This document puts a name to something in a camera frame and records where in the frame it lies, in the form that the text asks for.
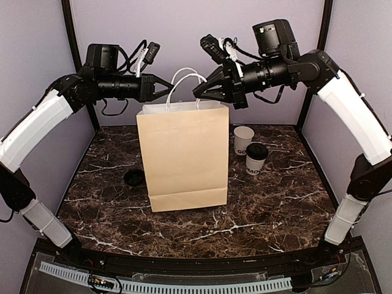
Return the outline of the brown paper bag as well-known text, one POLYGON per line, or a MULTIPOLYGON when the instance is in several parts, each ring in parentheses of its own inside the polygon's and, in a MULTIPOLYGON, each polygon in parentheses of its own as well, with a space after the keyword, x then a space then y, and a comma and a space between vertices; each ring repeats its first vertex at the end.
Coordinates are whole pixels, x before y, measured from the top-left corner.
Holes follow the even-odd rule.
POLYGON ((137 128, 153 212, 226 205, 228 107, 167 99, 144 105, 137 128))

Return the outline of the white paper coffee cup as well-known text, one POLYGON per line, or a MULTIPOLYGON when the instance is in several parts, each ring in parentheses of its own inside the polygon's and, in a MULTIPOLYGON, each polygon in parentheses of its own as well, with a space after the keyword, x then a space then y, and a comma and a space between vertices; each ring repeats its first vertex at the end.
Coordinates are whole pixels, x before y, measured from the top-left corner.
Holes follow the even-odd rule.
POLYGON ((260 174, 265 163, 265 159, 257 160, 246 156, 246 173, 252 176, 260 174))

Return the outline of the black plastic cup lid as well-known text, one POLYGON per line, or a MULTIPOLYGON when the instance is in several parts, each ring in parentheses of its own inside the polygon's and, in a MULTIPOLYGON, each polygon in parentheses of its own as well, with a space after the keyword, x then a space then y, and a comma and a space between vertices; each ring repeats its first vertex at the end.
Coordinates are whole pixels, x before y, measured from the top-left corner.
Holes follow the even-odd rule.
POLYGON ((264 144, 253 142, 247 146, 246 154, 254 160, 265 160, 268 157, 269 151, 264 144))

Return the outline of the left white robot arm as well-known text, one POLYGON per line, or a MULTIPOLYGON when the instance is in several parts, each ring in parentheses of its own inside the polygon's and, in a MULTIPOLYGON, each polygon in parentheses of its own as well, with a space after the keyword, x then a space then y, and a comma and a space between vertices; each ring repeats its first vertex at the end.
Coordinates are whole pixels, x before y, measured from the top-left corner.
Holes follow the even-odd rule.
POLYGON ((1 196, 14 213, 20 213, 55 246, 73 267, 86 262, 86 252, 77 245, 73 233, 36 197, 20 167, 29 153, 61 122, 85 105, 115 98, 139 103, 152 102, 169 94, 173 85, 153 74, 143 73, 151 65, 160 45, 143 41, 125 54, 118 45, 88 46, 81 69, 55 80, 39 102, 1 138, 1 196), (118 65, 118 55, 124 64, 118 65))

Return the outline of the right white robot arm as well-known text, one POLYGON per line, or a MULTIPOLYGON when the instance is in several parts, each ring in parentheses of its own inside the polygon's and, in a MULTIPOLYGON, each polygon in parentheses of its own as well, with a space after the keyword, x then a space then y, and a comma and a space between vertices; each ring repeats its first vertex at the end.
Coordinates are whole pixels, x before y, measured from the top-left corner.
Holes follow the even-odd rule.
POLYGON ((201 48, 218 67, 193 94, 242 109, 248 106, 248 93, 259 97, 267 88, 295 89, 302 83, 345 124, 362 153, 356 158, 346 195, 325 230, 323 244, 312 253, 313 261, 325 266, 335 258, 335 246, 343 242, 365 207, 391 181, 391 135, 350 76, 327 53, 312 50, 300 54, 287 20, 256 24, 252 30, 258 56, 245 65, 237 63, 233 54, 238 47, 231 39, 201 38, 201 48))

